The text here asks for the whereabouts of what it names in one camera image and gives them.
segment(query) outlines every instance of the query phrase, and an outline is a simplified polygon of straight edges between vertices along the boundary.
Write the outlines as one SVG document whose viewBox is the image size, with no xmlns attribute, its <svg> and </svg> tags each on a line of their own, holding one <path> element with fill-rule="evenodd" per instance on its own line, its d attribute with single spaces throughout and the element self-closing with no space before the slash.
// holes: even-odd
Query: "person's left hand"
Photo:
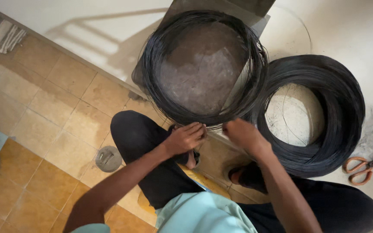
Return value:
<svg viewBox="0 0 373 233">
<path fill-rule="evenodd" d="M 198 122 L 173 129 L 171 135 L 161 143 L 170 156 L 182 154 L 203 143 L 207 137 L 205 124 Z"/>
</svg>

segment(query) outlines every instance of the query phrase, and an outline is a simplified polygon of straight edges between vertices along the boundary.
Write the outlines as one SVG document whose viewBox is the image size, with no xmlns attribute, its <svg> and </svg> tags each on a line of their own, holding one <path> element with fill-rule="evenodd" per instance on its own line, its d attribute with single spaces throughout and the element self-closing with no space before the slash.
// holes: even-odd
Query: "scissors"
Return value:
<svg viewBox="0 0 373 233">
<path fill-rule="evenodd" d="M 352 169 L 348 169 L 348 164 L 351 162 L 351 161 L 360 161 L 360 163 L 358 165 L 356 165 L 354 168 Z M 353 184 L 353 185 L 363 185 L 363 184 L 366 184 L 369 180 L 370 180 L 370 177 L 372 176 L 372 168 L 373 168 L 373 160 L 372 161 L 368 161 L 366 160 L 365 158 L 363 157 L 351 157 L 349 158 L 345 164 L 342 166 L 343 170 L 346 172 L 346 173 L 352 173 L 356 170 L 358 170 L 359 168 L 363 167 L 363 166 L 366 166 L 366 169 L 363 170 L 363 171 L 360 171 L 360 172 L 357 172 L 355 174 L 352 174 L 349 176 L 349 181 Z M 366 177 L 365 179 L 362 181 L 362 182 L 355 182 L 353 181 L 353 179 L 356 177 L 356 176 L 359 176 L 361 174 L 365 174 L 366 173 Z"/>
</svg>

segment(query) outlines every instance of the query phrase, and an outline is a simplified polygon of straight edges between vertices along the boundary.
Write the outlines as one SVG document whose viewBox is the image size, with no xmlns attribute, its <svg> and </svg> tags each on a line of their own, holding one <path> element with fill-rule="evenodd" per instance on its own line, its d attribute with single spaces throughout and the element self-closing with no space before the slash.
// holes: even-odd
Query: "yellow tile floor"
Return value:
<svg viewBox="0 0 373 233">
<path fill-rule="evenodd" d="M 168 128 L 149 102 L 41 40 L 28 36 L 0 54 L 0 131 L 10 136 L 0 152 L 0 233 L 62 232 L 73 204 L 111 173 L 94 162 L 97 151 L 115 146 L 114 114 L 134 110 Z M 249 162 L 240 152 L 209 138 L 199 149 L 197 170 L 225 188 L 232 200 L 268 198 L 231 184 L 222 170 Z M 155 232 L 156 216 L 137 204 L 136 186 L 105 216 L 112 232 Z"/>
</svg>

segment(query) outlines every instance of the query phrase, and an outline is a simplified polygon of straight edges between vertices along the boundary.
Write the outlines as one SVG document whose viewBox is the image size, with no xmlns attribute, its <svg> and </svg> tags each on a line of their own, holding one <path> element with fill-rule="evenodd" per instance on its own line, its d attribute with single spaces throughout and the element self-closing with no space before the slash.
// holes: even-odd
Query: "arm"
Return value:
<svg viewBox="0 0 373 233">
<path fill-rule="evenodd" d="M 229 139 L 255 157 L 263 174 L 274 212 L 288 233 L 320 233 L 318 220 L 299 189 L 254 125 L 241 119 L 223 125 Z"/>
<path fill-rule="evenodd" d="M 205 125 L 192 123 L 175 130 L 165 141 L 138 160 L 107 177 L 74 205 L 64 232 L 87 224 L 103 223 L 104 214 L 163 161 L 184 153 L 205 140 Z"/>
</svg>

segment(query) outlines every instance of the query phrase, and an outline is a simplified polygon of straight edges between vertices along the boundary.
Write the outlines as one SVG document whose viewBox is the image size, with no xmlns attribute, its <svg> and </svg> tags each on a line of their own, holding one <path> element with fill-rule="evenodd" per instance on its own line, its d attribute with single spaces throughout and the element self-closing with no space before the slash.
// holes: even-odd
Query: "orange scissors handle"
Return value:
<svg viewBox="0 0 373 233">
<path fill-rule="evenodd" d="M 370 178 L 371 178 L 371 176 L 372 176 L 372 168 L 370 167 L 370 168 L 368 168 L 368 169 L 365 169 L 365 170 L 363 170 L 363 171 L 360 171 L 360 172 L 357 172 L 357 173 L 355 173 L 355 174 L 352 174 L 352 175 L 350 175 L 349 176 L 349 181 L 353 184 L 353 185 L 363 185 L 363 184 L 366 184 L 369 180 L 370 180 Z M 362 182 L 355 182 L 354 181 L 354 178 L 356 177 L 356 176 L 359 176 L 359 175 L 361 175 L 361 174 L 364 174 L 364 173 L 366 173 L 366 177 L 365 177 L 365 179 L 362 181 Z"/>
<path fill-rule="evenodd" d="M 353 160 L 357 160 L 357 161 L 361 161 L 361 162 L 360 162 L 360 164 L 356 165 L 354 168 L 348 169 L 348 164 L 351 161 L 353 161 Z M 365 158 L 362 158 L 362 157 L 350 157 L 345 162 L 345 164 L 342 166 L 342 168 L 343 168 L 343 170 L 345 170 L 346 173 L 352 173 L 352 172 L 358 170 L 359 168 L 361 168 L 362 166 L 367 165 L 367 164 L 368 164 L 368 161 Z"/>
</svg>

